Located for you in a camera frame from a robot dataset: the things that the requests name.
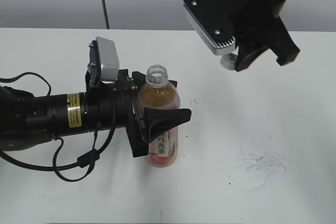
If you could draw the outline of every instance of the plastic bottle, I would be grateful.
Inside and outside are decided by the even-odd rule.
[[[164,66],[151,66],[146,75],[146,84],[139,91],[137,104],[141,115],[144,108],[175,110],[180,108],[180,97],[176,88],[168,81]],[[146,157],[151,165],[164,167],[170,165],[177,155],[177,127],[155,139],[149,146]]]

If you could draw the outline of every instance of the bottle neck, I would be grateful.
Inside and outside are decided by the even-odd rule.
[[[159,89],[166,87],[168,85],[168,73],[166,68],[162,65],[149,67],[146,81],[151,88]]]

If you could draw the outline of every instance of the table surface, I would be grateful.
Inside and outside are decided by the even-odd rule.
[[[114,40],[121,68],[166,66],[192,120],[179,155],[156,168],[132,158],[116,130],[93,173],[77,183],[0,161],[1,223],[335,223],[336,33],[291,33],[301,49],[287,66],[263,54],[240,73],[219,64],[193,31],[0,29],[2,78],[33,71],[53,94],[85,91],[88,43]],[[12,85],[35,96],[35,77]],[[107,132],[99,135],[101,144]],[[92,134],[66,138],[59,165],[87,152]],[[59,142],[11,155],[51,165]],[[84,169],[64,172],[71,178]]]

